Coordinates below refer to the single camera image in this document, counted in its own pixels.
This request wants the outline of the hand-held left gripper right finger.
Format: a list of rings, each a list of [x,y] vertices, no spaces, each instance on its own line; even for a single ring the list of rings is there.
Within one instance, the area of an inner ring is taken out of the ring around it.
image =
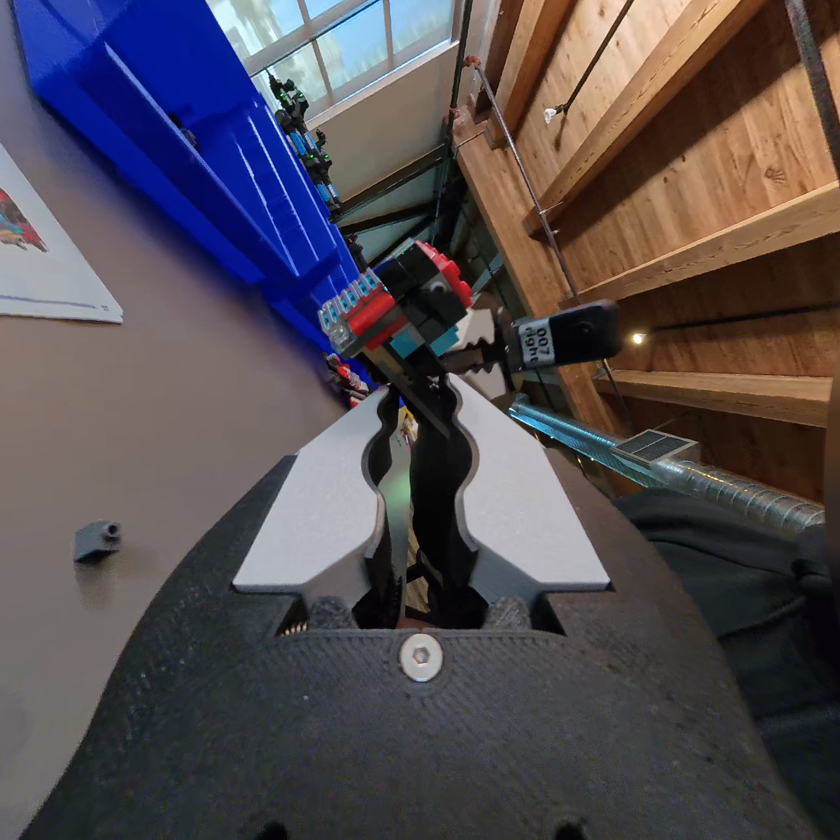
[[[545,448],[457,376],[455,428],[470,470],[455,494],[458,532],[476,559],[469,586],[488,604],[603,592],[611,581]]]

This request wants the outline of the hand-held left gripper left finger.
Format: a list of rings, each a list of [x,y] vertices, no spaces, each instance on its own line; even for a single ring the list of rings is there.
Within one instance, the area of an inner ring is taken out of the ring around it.
[[[403,582],[399,409],[383,386],[299,450],[234,576],[237,592],[354,607]]]

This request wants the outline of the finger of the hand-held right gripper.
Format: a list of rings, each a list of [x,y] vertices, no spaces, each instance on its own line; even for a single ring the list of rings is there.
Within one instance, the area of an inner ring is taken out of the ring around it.
[[[482,341],[498,351],[508,347],[507,333],[511,329],[511,313],[506,308],[470,308],[455,325],[456,342],[453,351],[477,347]]]
[[[503,397],[516,392],[515,385],[506,380],[499,363],[469,368],[456,374],[463,382],[484,397]]]

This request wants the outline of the toy brick model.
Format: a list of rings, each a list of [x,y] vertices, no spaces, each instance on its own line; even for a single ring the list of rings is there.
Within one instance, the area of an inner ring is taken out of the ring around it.
[[[379,269],[361,272],[318,316],[333,352],[343,360],[361,356],[416,417],[449,439],[453,409],[442,395],[448,374],[441,357],[470,308],[455,262],[414,240]]]

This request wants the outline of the loose toy bricks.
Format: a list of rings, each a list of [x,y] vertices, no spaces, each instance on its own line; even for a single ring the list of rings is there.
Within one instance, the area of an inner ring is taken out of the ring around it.
[[[336,353],[322,355],[334,394],[348,409],[362,403],[371,393],[369,385]]]

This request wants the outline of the wooden ceiling beam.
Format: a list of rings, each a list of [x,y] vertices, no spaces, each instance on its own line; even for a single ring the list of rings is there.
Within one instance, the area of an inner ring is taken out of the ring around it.
[[[830,182],[585,288],[578,297],[569,295],[559,304],[570,308],[580,302],[632,298],[838,231],[839,187]]]
[[[580,195],[756,15],[763,1],[691,1],[522,220],[531,238]]]
[[[593,379],[602,394],[826,428],[832,377],[614,370]]]
[[[480,123],[488,120],[490,137],[501,143],[501,122],[491,116],[493,95],[511,133],[518,131],[532,97],[559,43],[575,1],[500,2],[487,57],[486,82],[469,98],[469,111]]]

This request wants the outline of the small blue storage bin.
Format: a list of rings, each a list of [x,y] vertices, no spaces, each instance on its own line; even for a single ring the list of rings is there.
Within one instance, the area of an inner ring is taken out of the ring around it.
[[[334,350],[322,329],[322,306],[360,276],[325,202],[265,102],[255,97],[237,111],[235,138],[255,180],[290,274],[259,281],[265,301],[322,354],[337,354],[366,384],[361,362]]]

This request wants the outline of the small grey brick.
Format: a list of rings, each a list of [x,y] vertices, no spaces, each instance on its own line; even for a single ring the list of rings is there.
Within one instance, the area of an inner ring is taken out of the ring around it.
[[[74,537],[74,564],[94,564],[121,550],[122,526],[118,521],[99,520],[80,527]]]

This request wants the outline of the hanging spot lamp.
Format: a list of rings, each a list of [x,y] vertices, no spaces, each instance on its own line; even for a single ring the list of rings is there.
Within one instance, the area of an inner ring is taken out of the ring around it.
[[[616,35],[616,31],[620,27],[621,23],[624,21],[625,17],[627,16],[629,10],[634,5],[635,1],[625,1],[621,6],[618,14],[616,15],[615,19],[612,22],[612,25],[606,31],[605,36],[603,37],[601,43],[598,45],[593,57],[590,59],[588,65],[584,69],[583,73],[579,80],[577,80],[574,88],[572,89],[571,93],[563,101],[562,103],[558,103],[551,108],[546,108],[543,112],[543,120],[546,124],[551,124],[551,122],[561,114],[567,114],[571,107],[574,105],[576,99],[579,97],[582,88],[584,87],[585,83],[589,80],[594,68],[601,60],[606,48],[609,46],[610,42],[613,40],[614,36]]]

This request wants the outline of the person's dark clothing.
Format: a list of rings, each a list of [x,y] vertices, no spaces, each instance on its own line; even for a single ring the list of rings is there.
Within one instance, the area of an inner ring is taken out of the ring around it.
[[[839,838],[838,610],[825,524],[786,539],[668,490],[614,506],[696,603],[805,813]]]

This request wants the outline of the large paned window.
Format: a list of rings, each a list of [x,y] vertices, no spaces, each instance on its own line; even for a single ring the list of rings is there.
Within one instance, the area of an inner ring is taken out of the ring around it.
[[[455,42],[455,1],[209,1],[271,111],[289,83],[307,117],[342,103],[437,47]]]

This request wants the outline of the building instruction booklet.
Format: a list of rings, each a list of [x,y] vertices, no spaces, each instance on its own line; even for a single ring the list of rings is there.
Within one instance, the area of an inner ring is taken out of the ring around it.
[[[1,148],[1,313],[121,324],[123,310]]]

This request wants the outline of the large blue storage bin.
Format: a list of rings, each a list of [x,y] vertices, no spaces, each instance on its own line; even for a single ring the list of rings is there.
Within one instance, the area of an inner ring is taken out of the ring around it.
[[[203,2],[13,2],[33,93],[248,284],[290,274],[235,138],[258,94]]]

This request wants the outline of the duct vent grille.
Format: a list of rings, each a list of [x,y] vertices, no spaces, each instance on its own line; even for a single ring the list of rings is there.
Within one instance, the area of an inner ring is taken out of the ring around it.
[[[654,429],[647,429],[614,444],[612,449],[618,457],[645,468],[663,459],[698,461],[700,456],[700,444],[696,440]]]

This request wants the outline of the silver ventilation duct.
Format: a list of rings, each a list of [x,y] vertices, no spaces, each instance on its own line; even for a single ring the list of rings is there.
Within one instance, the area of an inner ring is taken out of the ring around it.
[[[825,523],[824,507],[718,467],[691,460],[660,460],[651,467],[618,457],[614,444],[624,441],[570,417],[531,404],[519,394],[509,416],[532,430],[647,489],[666,489],[707,501],[732,515],[793,537]]]

